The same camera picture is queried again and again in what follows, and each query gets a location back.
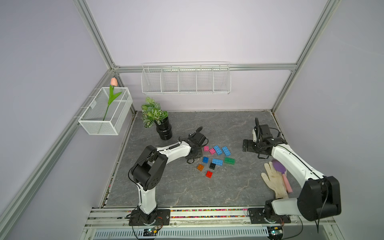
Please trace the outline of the red lego brick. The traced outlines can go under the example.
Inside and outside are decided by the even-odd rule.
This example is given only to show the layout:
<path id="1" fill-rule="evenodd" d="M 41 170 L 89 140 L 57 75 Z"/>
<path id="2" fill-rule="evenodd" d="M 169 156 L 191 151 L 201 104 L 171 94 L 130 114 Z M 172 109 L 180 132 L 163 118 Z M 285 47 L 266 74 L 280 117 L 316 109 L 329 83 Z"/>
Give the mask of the red lego brick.
<path id="1" fill-rule="evenodd" d="M 206 177 L 207 177 L 207 178 L 211 179 L 211 178 L 212 178 L 212 175 L 213 175 L 213 172 L 211 172 L 211 171 L 207 171 L 207 173 L 206 173 Z"/>

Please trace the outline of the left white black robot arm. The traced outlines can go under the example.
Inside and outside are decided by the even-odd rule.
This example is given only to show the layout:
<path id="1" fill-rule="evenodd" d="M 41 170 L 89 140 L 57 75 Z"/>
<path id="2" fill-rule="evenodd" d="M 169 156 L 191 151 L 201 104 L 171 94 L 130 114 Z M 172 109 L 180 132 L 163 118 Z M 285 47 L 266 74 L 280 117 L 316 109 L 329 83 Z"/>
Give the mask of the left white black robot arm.
<path id="1" fill-rule="evenodd" d="M 144 216 L 157 211 L 156 186 L 159 184 L 167 164 L 184 158 L 188 164 L 202 156 L 202 148 L 209 140 L 201 133 L 203 127 L 197 128 L 187 138 L 179 138 L 166 147 L 146 146 L 142 154 L 130 168 L 129 179 L 137 185 L 139 191 L 138 209 Z"/>

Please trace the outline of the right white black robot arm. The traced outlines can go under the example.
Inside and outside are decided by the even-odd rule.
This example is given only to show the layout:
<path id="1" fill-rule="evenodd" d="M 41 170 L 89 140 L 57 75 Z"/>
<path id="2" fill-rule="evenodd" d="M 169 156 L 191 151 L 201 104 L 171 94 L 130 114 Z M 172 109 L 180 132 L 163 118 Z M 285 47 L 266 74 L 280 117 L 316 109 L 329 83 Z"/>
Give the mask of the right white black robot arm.
<path id="1" fill-rule="evenodd" d="M 283 216 L 299 216 L 318 223 L 323 218 L 340 215 L 342 212 L 339 181 L 327 177 L 306 163 L 287 141 L 278 133 L 274 137 L 268 125 L 255 120 L 253 139 L 243 141 L 243 151 L 267 160 L 261 177 L 275 193 L 275 198 L 265 203 L 261 216 L 268 223 L 275 223 Z M 287 176 L 289 172 L 301 187 L 297 198 L 289 198 Z"/>

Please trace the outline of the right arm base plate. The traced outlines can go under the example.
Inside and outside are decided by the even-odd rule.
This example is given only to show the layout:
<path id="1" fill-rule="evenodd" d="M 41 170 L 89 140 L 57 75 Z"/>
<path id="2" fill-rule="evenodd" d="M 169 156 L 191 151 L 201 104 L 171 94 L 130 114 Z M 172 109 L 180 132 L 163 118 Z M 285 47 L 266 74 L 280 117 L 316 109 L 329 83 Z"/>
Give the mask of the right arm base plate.
<path id="1" fill-rule="evenodd" d="M 251 224 L 289 224 L 291 218 L 287 215 L 276 215 L 270 208 L 249 208 L 247 215 L 250 218 Z"/>

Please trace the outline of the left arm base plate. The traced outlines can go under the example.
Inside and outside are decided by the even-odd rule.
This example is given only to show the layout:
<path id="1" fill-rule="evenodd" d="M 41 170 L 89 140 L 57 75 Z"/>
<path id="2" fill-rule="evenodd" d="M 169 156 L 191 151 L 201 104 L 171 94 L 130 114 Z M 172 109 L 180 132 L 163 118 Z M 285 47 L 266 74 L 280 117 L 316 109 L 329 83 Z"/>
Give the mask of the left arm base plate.
<path id="1" fill-rule="evenodd" d="M 168 226 L 171 220 L 170 209 L 155 209 L 150 214 L 145 214 L 142 210 L 133 210 L 126 219 L 130 226 Z"/>

